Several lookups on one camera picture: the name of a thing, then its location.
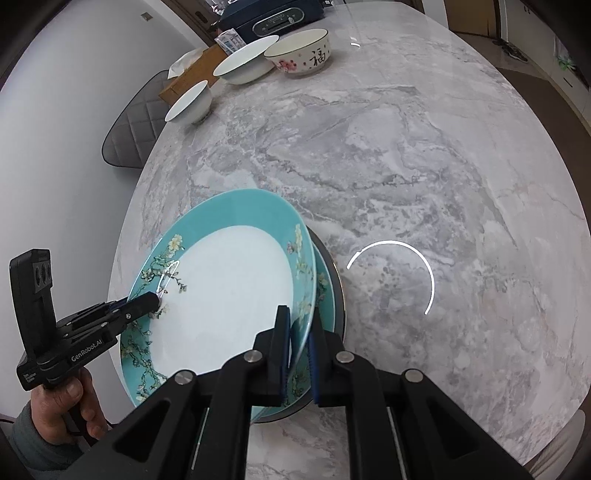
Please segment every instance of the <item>beige pants leg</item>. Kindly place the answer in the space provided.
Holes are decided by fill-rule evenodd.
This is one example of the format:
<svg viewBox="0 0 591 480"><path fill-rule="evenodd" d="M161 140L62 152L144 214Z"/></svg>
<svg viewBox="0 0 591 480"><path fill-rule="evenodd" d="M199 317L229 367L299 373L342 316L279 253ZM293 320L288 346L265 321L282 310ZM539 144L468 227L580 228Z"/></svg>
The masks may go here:
<svg viewBox="0 0 591 480"><path fill-rule="evenodd" d="M573 418L542 450L530 473L536 480L556 480L571 461L583 436L585 413L577 410Z"/></svg>

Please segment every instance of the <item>white bowl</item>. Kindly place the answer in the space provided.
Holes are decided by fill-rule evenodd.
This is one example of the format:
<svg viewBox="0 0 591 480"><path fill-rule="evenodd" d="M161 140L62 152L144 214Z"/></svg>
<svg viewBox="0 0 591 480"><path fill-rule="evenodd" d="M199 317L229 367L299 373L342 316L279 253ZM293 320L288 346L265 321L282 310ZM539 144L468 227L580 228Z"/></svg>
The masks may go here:
<svg viewBox="0 0 591 480"><path fill-rule="evenodd" d="M269 35L243 46L224 59L213 74L234 85L242 85L259 78L273 68L273 64L263 56L263 52L277 40L279 35Z"/></svg>
<svg viewBox="0 0 591 480"><path fill-rule="evenodd" d="M330 57L329 32L312 28L283 37L265 50L265 57L286 73L314 72Z"/></svg>
<svg viewBox="0 0 591 480"><path fill-rule="evenodd" d="M197 123L207 115L211 104L212 93L207 80L204 80L192 86L174 103L165 120L179 125Z"/></svg>

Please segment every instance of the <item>silver bolt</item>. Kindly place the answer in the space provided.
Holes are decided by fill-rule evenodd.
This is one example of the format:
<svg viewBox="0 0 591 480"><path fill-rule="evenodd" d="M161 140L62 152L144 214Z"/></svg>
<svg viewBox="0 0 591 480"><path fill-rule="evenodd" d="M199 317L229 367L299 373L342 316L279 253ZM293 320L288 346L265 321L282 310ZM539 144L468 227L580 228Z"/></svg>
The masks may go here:
<svg viewBox="0 0 591 480"><path fill-rule="evenodd" d="M351 352L348 352L347 350L343 350L343 351L337 353L335 358L336 358L337 362L340 364L349 364L353 360L355 360L354 354L352 354Z"/></svg>
<svg viewBox="0 0 591 480"><path fill-rule="evenodd" d="M189 370L181 370L174 376L174 381L179 385L186 385L193 380L193 374Z"/></svg>
<svg viewBox="0 0 591 480"><path fill-rule="evenodd" d="M406 370L404 376L409 382L412 383L419 383L423 381L423 373L420 370L415 370L414 368Z"/></svg>
<svg viewBox="0 0 591 480"><path fill-rule="evenodd" d="M258 350L249 350L244 354L244 360L250 364L258 362L262 358L262 353Z"/></svg>

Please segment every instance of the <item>marble table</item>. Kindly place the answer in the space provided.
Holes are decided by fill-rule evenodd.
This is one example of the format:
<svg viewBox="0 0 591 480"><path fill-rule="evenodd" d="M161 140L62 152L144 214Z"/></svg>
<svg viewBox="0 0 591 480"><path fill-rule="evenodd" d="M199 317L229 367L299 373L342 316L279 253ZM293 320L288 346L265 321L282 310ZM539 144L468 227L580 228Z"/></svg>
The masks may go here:
<svg viewBox="0 0 591 480"><path fill-rule="evenodd" d="M171 224L230 189L277 192L342 275L346 347L423 370L525 462L591 379L591 238L552 140L480 54L401 3L327 11L317 74L214 85L198 128L167 125L125 218L110 298ZM418 249L433 269L435 292ZM345 415L251 429L248 478L348 478Z"/></svg>

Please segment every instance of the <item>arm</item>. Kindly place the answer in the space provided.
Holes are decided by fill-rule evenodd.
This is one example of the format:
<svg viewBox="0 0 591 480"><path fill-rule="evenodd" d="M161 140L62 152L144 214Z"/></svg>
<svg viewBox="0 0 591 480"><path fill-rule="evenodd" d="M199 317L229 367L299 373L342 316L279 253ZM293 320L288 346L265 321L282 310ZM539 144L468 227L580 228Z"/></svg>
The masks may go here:
<svg viewBox="0 0 591 480"><path fill-rule="evenodd" d="M62 418L77 403L88 433L100 439L107 425L86 368L80 371L79 379L72 378L55 390L43 386L32 390L31 401L18 416L9 441L36 480L58 478L82 454Z"/></svg>

